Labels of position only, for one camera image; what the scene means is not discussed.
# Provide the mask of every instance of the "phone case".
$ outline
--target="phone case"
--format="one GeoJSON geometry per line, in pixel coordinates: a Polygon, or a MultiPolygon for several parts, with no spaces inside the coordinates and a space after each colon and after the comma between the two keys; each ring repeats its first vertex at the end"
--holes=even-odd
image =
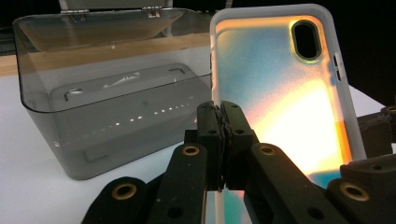
{"type": "Polygon", "coordinates": [[[306,175],[365,158],[327,9],[225,9],[210,29],[212,98],[240,105],[261,142],[282,148],[306,175]],[[305,28],[314,55],[301,47],[305,28]]]}

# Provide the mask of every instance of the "white table surface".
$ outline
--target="white table surface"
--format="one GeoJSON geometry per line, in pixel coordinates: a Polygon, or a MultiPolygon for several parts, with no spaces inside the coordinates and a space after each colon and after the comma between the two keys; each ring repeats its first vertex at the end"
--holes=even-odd
{"type": "MultiPolygon", "coordinates": [[[[381,104],[351,89],[357,116],[381,104]]],[[[69,178],[21,104],[16,75],[0,77],[0,223],[80,223],[102,188],[133,176],[149,182],[163,173],[173,148],[89,180],[69,178]]]]}

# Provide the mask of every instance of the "clear plastic box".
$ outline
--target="clear plastic box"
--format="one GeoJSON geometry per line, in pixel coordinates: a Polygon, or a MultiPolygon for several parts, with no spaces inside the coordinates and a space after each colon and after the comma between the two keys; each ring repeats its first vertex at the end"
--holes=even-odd
{"type": "Polygon", "coordinates": [[[29,16],[14,32],[21,102],[72,178],[182,141],[211,99],[209,20],[195,12],[29,16]]]}

